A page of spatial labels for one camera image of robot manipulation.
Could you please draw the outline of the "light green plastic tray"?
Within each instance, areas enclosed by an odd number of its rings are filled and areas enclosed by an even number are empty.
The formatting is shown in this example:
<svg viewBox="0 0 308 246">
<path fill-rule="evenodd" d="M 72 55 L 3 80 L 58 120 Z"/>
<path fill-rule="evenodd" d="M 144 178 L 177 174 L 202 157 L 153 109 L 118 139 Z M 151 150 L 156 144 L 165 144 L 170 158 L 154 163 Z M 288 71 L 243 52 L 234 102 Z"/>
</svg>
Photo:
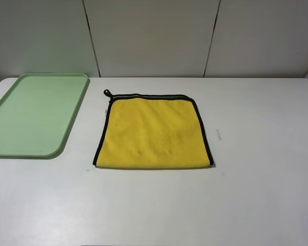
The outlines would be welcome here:
<svg viewBox="0 0 308 246">
<path fill-rule="evenodd" d="M 0 99 L 0 158 L 49 158 L 62 150 L 88 82 L 82 73 L 20 76 Z"/>
</svg>

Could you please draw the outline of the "yellow towel with black trim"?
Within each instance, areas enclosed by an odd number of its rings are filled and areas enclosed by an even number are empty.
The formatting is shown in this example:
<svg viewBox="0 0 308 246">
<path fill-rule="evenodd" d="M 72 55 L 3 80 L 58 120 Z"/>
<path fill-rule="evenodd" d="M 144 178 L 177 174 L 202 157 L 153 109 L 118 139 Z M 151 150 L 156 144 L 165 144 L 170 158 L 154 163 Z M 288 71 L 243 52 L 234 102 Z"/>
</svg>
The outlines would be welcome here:
<svg viewBox="0 0 308 246">
<path fill-rule="evenodd" d="M 183 94 L 111 94 L 93 165 L 173 170 L 214 166 L 196 102 Z"/>
</svg>

